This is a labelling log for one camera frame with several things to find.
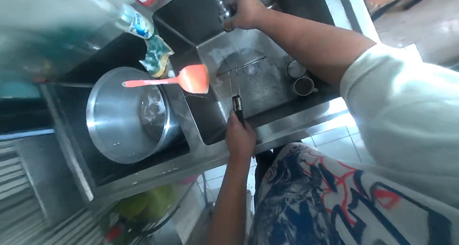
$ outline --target faucet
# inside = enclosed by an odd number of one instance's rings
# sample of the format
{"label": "faucet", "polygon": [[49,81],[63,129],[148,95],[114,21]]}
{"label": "faucet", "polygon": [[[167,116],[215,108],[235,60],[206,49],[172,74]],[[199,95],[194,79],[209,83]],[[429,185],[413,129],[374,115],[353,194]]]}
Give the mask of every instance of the faucet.
{"label": "faucet", "polygon": [[220,7],[221,14],[219,15],[219,19],[220,19],[221,23],[223,23],[225,20],[227,20],[228,18],[233,16],[232,13],[230,12],[230,10],[225,7],[225,5],[223,4],[222,0],[215,0],[215,1],[217,2],[218,6]]}

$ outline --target dish soap bottle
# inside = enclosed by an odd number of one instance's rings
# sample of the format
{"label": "dish soap bottle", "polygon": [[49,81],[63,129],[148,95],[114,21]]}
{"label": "dish soap bottle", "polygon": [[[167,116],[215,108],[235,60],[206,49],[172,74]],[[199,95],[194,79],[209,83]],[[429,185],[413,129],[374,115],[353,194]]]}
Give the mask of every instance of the dish soap bottle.
{"label": "dish soap bottle", "polygon": [[117,9],[116,27],[135,36],[149,39],[155,32],[153,24],[133,7],[122,4]]}

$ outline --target white sleeve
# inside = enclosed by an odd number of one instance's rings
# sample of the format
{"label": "white sleeve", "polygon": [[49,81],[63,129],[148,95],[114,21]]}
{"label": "white sleeve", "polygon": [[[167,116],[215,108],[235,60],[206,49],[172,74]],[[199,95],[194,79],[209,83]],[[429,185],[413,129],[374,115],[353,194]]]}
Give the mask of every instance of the white sleeve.
{"label": "white sleeve", "polygon": [[378,164],[459,176],[459,73],[377,44],[349,67],[340,90]]}

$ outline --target hand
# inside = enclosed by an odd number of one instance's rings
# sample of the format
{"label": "hand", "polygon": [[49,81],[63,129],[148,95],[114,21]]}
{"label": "hand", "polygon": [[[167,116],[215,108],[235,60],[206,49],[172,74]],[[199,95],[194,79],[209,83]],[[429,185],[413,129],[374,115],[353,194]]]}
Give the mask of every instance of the hand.
{"label": "hand", "polygon": [[255,150],[257,135],[252,127],[245,122],[246,128],[237,119],[236,114],[231,111],[226,130],[226,145],[232,160],[250,161]]}
{"label": "hand", "polygon": [[223,22],[223,28],[242,28],[245,30],[257,27],[261,14],[267,11],[267,8],[258,0],[233,0],[230,6],[236,7],[236,14]]}

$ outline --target black knife handle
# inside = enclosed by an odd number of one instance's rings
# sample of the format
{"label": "black knife handle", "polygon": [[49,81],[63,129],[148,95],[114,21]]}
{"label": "black knife handle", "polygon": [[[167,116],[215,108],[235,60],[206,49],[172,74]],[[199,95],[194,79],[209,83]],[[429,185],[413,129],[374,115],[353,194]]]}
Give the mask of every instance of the black knife handle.
{"label": "black knife handle", "polygon": [[237,119],[245,128],[244,124],[244,114],[242,113],[242,103],[240,101],[240,95],[233,96],[233,111],[236,113]]}
{"label": "black knife handle", "polygon": [[242,110],[237,110],[234,113],[236,113],[237,119],[242,124],[242,126],[246,128],[246,125],[244,124],[244,115],[242,114]]}

